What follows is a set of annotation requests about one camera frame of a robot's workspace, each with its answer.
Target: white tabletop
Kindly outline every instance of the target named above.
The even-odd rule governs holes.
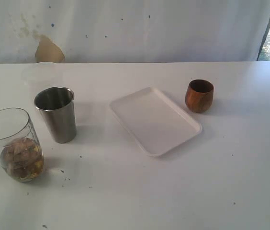
[[[29,112],[47,171],[22,184],[0,168],[0,230],[270,230],[270,62],[59,64],[75,93],[78,135],[67,144],[51,139],[27,99],[27,66],[0,64],[0,109]],[[214,84],[204,114],[185,108],[193,79]],[[149,86],[203,126],[160,158],[108,106]]]

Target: glass jar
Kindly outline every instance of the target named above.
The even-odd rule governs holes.
[[[29,114],[21,108],[0,110],[0,163],[5,172],[20,182],[39,176],[43,153]]]

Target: metal tumbler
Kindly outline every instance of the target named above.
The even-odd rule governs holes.
[[[35,107],[58,143],[69,142],[77,134],[73,99],[73,91],[66,87],[45,89],[34,99]]]

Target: white plastic tray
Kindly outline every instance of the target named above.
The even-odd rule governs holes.
[[[160,156],[202,131],[200,123],[156,88],[117,99],[110,108],[149,156]]]

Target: wall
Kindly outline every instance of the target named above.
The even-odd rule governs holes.
[[[65,62],[256,60],[270,0],[0,0],[0,63],[34,62],[40,35]]]

